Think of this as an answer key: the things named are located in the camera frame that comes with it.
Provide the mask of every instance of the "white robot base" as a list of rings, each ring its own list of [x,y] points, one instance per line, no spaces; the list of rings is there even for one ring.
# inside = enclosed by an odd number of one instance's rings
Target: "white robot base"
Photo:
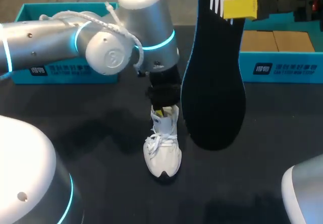
[[[323,155],[289,168],[282,195],[291,224],[322,224]]]
[[[51,141],[0,116],[0,223],[82,224],[81,197]]]

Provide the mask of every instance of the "cardboard box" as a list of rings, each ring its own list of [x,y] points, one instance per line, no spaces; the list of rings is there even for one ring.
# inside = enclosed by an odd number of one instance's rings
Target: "cardboard box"
[[[116,3],[110,4],[114,8],[118,6]],[[67,10],[91,11],[100,16],[107,14],[104,3],[24,4],[15,21],[38,20],[42,14],[53,16]],[[101,75],[95,72],[84,58],[75,58],[16,71],[12,79],[16,84],[111,84],[117,83],[118,75]]]
[[[240,52],[245,82],[323,83],[323,33],[319,21],[294,22],[293,13],[277,14],[263,21],[246,20],[244,29],[272,32],[277,45],[277,51],[257,51],[257,46],[255,51]]]
[[[278,51],[272,31],[244,31],[241,51]]]

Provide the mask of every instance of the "white sneaker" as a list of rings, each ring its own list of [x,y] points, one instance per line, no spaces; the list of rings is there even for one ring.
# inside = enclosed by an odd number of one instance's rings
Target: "white sneaker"
[[[149,171],[157,178],[174,176],[182,160],[182,151],[177,141],[177,119],[179,109],[176,105],[164,107],[164,117],[151,108],[154,132],[145,140],[143,154]]]

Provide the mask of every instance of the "robotic arm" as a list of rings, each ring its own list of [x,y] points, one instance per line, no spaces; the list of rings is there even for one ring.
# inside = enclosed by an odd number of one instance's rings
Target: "robotic arm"
[[[0,24],[0,75],[76,57],[112,75],[139,52],[135,68],[139,76],[149,75],[153,108],[176,104],[179,52],[167,1],[118,2],[116,11],[107,5],[110,13],[104,17],[61,12],[39,21]],[[6,180],[0,188],[0,223],[83,223],[78,190],[50,140],[34,126],[3,116],[0,132],[6,143],[0,146],[1,165],[12,166],[0,168]]]
[[[140,73],[175,66],[179,52],[167,1],[118,2],[120,8],[108,8],[104,17],[62,12],[0,25],[0,74],[83,57],[98,73],[112,75],[125,68],[133,51],[139,51]]]

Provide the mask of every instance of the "white cable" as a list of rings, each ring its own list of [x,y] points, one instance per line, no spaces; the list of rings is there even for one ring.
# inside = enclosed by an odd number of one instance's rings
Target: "white cable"
[[[46,20],[46,19],[59,19],[61,17],[66,17],[66,16],[75,16],[75,17],[80,17],[83,18],[85,20],[94,22],[96,24],[99,24],[100,26],[102,26],[105,29],[108,29],[110,31],[113,31],[115,33],[121,34],[127,38],[132,39],[135,44],[137,45],[138,49],[139,49],[139,60],[136,64],[134,64],[135,69],[137,70],[137,72],[140,72],[140,68],[143,64],[143,48],[142,48],[142,44],[139,41],[139,39],[137,37],[135,37],[133,34],[131,34],[120,22],[117,14],[115,13],[115,11],[113,10],[113,7],[106,2],[105,3],[106,9],[111,13],[112,17],[114,18],[114,20],[116,21],[116,23],[118,25],[115,24],[110,24],[110,23],[106,23],[103,22],[101,20],[98,20],[96,18],[93,18],[91,16],[82,14],[80,12],[74,12],[74,11],[62,11],[62,12],[58,12],[57,14],[55,14],[53,17],[48,17],[46,15],[41,15],[39,17],[40,20]]]

